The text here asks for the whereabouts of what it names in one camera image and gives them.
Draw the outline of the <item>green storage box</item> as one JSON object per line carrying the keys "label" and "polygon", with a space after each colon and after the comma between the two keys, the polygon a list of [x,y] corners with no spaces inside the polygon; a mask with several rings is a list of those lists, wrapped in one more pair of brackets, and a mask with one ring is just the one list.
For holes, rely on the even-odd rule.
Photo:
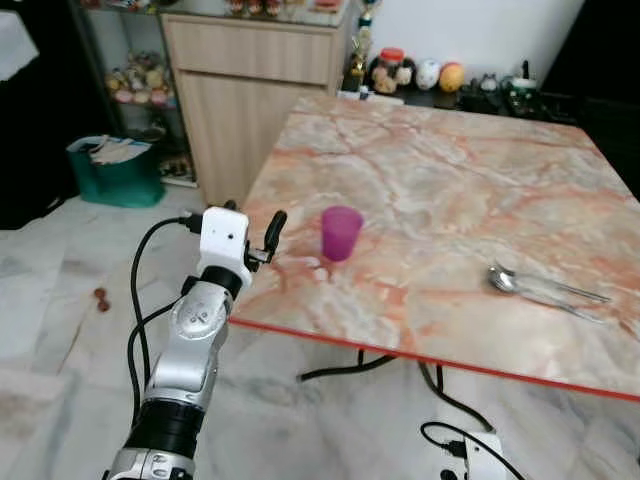
{"label": "green storage box", "polygon": [[79,138],[65,152],[83,201],[146,209],[165,196],[151,143],[100,134]]}

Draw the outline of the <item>white egg figurine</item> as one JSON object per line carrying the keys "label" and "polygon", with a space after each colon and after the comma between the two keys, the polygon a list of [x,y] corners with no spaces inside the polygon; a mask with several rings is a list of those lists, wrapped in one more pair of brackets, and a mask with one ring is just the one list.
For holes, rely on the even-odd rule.
{"label": "white egg figurine", "polygon": [[417,60],[415,86],[417,90],[429,91],[436,86],[442,72],[442,64],[438,60],[425,58]]}

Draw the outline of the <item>gold trophy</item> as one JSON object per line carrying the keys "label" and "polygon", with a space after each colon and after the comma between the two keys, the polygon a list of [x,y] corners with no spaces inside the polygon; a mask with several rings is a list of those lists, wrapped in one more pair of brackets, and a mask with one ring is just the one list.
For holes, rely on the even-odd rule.
{"label": "gold trophy", "polygon": [[352,52],[349,55],[348,67],[344,73],[340,91],[356,92],[364,86],[367,55],[372,44],[372,18],[378,9],[380,0],[361,0],[361,13],[356,20],[355,33],[351,38]]}

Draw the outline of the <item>dark green mug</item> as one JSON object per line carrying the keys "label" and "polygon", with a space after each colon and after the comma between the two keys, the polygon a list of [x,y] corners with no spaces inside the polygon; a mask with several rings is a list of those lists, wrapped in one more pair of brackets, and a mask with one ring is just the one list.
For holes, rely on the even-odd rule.
{"label": "dark green mug", "polygon": [[506,92],[506,104],[513,116],[531,116],[536,111],[538,83],[534,79],[507,76],[502,87]]}

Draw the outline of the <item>black television screen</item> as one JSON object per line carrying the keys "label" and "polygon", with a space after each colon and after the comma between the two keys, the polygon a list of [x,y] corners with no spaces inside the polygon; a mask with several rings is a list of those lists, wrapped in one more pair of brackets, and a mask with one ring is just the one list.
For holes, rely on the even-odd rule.
{"label": "black television screen", "polygon": [[637,104],[639,31],[627,27],[639,0],[584,0],[543,79],[552,93]]}

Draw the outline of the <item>glass shelf with toys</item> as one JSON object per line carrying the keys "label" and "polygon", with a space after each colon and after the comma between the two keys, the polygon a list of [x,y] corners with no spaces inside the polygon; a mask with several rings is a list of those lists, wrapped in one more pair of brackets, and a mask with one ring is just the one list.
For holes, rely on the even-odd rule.
{"label": "glass shelf with toys", "polygon": [[163,182],[197,173],[160,13],[177,0],[67,0],[108,108],[110,134],[152,145]]}

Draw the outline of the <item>dark brown figurine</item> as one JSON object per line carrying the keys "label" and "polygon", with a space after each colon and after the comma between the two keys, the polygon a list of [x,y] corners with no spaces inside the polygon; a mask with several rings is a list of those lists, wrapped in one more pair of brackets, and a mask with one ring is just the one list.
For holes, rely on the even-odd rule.
{"label": "dark brown figurine", "polygon": [[399,64],[396,73],[396,81],[401,90],[416,90],[417,88],[417,68],[416,61],[412,58],[406,58]]}

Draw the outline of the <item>purple plastic cup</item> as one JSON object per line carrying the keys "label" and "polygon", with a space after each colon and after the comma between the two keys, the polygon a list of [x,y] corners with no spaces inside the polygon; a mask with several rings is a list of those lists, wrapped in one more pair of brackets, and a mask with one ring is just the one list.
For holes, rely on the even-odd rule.
{"label": "purple plastic cup", "polygon": [[330,206],[320,215],[321,251],[333,262],[346,261],[355,251],[364,215],[348,206]]}

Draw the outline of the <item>silver metal spoon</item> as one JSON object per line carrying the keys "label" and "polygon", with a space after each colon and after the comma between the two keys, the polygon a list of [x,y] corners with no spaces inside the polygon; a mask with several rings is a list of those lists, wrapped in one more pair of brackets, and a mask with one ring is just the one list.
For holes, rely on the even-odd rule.
{"label": "silver metal spoon", "polygon": [[498,291],[509,293],[534,293],[534,284],[549,285],[553,291],[563,291],[571,294],[577,294],[588,300],[609,303],[612,301],[611,297],[603,296],[595,292],[585,291],[585,289],[577,288],[575,285],[570,285],[558,280],[547,278],[547,276],[539,276],[535,274],[518,273],[518,271],[508,269],[506,266],[500,264],[490,265],[488,268],[488,280],[494,285]]}

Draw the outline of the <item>light wooden cabinet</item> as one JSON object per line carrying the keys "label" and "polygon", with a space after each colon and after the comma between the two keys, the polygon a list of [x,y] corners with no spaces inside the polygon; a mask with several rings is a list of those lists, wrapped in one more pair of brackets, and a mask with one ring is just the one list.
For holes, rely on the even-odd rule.
{"label": "light wooden cabinet", "polygon": [[196,184],[206,204],[247,200],[298,97],[340,83],[355,0],[237,15],[224,1],[160,15]]}

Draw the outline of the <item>black metal table legs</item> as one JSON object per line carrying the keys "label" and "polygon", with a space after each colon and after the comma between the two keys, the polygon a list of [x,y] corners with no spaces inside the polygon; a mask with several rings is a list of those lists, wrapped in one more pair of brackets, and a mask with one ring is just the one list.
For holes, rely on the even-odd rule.
{"label": "black metal table legs", "polygon": [[[308,381],[317,378],[329,378],[329,376],[338,376],[338,375],[351,375],[357,374],[357,372],[367,372],[374,369],[379,369],[380,366],[389,364],[390,361],[396,360],[396,356],[394,355],[383,355],[372,361],[365,361],[365,351],[364,349],[358,349],[357,351],[357,364],[349,365],[349,366],[338,366],[338,367],[320,367],[320,369],[315,369],[307,372],[301,372],[296,376],[297,381]],[[497,429],[494,428],[492,422],[490,422],[486,417],[481,415],[480,412],[477,412],[475,408],[467,406],[466,403],[457,401],[456,398],[449,396],[447,392],[445,392],[445,376],[442,365],[435,366],[435,374],[431,375],[428,371],[428,365],[425,362],[419,362],[419,370],[421,372],[422,378],[424,378],[425,383],[428,384],[428,388],[435,394],[436,397],[443,401],[449,406],[457,408],[457,410],[466,413],[467,416],[470,416],[471,419],[479,422],[481,428],[484,429],[485,433],[495,433]]]}

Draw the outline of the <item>yellow egg figurine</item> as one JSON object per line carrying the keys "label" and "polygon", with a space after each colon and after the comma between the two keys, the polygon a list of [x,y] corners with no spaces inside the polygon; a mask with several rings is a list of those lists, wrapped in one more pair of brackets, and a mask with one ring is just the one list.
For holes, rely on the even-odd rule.
{"label": "yellow egg figurine", "polygon": [[448,61],[439,70],[438,86],[444,93],[453,93],[461,90],[466,82],[465,67],[457,61]]}

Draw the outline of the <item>red lidded jar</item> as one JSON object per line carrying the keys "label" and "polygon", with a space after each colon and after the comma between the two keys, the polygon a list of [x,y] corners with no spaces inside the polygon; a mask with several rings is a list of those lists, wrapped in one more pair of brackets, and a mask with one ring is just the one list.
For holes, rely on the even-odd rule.
{"label": "red lidded jar", "polygon": [[398,88],[398,70],[403,60],[404,50],[401,47],[383,47],[370,67],[372,90],[381,95],[393,95]]}

